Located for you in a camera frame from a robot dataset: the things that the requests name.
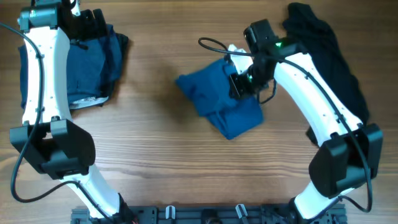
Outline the blue t-shirt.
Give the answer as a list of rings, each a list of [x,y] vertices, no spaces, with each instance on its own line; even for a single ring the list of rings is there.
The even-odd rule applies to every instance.
[[[197,72],[181,75],[177,86],[193,102],[199,116],[205,117],[228,140],[234,139],[264,121],[255,97],[235,100],[229,97],[229,76],[236,69],[219,59]]]

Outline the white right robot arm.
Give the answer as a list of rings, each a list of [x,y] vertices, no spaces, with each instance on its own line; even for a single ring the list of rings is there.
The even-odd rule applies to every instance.
[[[383,135],[376,124],[364,124],[334,94],[316,69],[305,46],[276,36],[267,20],[244,30],[248,50],[228,48],[236,73],[229,77],[232,98],[258,95],[270,81],[294,100],[310,125],[318,151],[308,167],[310,183],[273,214],[287,223],[311,223],[325,216],[349,193],[370,187],[377,176]]]

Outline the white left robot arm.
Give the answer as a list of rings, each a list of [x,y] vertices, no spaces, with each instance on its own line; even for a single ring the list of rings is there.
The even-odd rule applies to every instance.
[[[94,140],[72,121],[67,98],[70,46],[107,34],[102,12],[81,11],[78,1],[32,1],[18,23],[27,52],[22,124],[10,130],[18,159],[79,196],[86,210],[75,212],[72,223],[135,223],[122,196],[96,167]]]

